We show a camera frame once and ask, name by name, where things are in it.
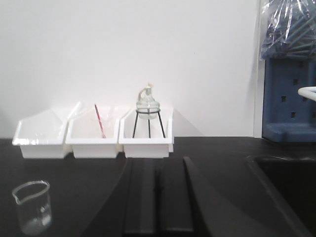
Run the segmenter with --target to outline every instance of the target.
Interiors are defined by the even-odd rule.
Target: white wall
[[[252,136],[258,0],[0,0],[0,137],[77,101],[154,84],[175,136]]]

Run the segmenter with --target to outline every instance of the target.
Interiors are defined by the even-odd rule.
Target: red and white straw
[[[100,118],[99,111],[98,111],[98,107],[97,107],[96,104],[94,104],[94,108],[95,108],[95,112],[97,113],[97,116],[98,116],[98,120],[99,120],[99,124],[100,124],[100,128],[101,128],[101,132],[102,132],[102,138],[105,138],[105,133],[104,133],[104,130],[103,130],[101,118]]]

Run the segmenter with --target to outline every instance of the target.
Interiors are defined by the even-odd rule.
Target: white pipe
[[[298,90],[298,94],[316,101],[316,86],[302,87]]]

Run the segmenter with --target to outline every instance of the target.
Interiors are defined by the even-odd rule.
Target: black metal stand
[[[158,114],[158,117],[159,117],[159,121],[160,121],[160,126],[161,126],[163,137],[166,138],[166,135],[164,134],[164,130],[163,130],[163,126],[162,126],[161,117],[160,117],[160,110],[155,111],[155,112],[140,112],[140,111],[136,110],[136,119],[135,119],[134,131],[133,131],[133,138],[135,137],[135,131],[136,131],[136,124],[137,124],[137,120],[138,120],[138,114],[150,115],[150,114],[156,114],[156,113]],[[151,138],[151,134],[150,134],[150,119],[148,120],[148,135],[149,135],[149,138]]]

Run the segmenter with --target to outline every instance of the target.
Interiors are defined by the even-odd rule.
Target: glass beaker
[[[23,233],[36,236],[51,222],[49,183],[38,180],[22,184],[12,191],[17,205],[19,225]]]

